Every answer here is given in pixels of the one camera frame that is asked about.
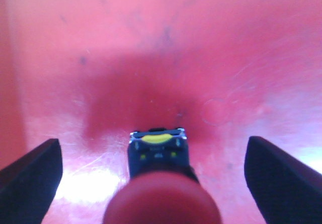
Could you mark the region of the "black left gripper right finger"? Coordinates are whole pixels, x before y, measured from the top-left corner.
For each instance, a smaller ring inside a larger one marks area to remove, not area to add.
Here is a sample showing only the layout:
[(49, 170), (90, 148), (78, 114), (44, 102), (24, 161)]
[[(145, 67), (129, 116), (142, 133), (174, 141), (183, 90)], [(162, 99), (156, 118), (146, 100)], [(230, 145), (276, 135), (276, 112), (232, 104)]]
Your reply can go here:
[(248, 141), (247, 187), (266, 223), (321, 223), (321, 174), (260, 136)]

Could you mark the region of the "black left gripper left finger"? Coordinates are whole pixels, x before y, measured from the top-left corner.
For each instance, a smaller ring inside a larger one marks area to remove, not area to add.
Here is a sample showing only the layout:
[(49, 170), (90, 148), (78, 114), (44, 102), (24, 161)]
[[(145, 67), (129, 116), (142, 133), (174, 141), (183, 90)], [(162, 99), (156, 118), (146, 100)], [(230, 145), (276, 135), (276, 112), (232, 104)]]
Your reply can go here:
[(49, 139), (1, 170), (1, 223), (42, 223), (62, 178), (59, 140)]

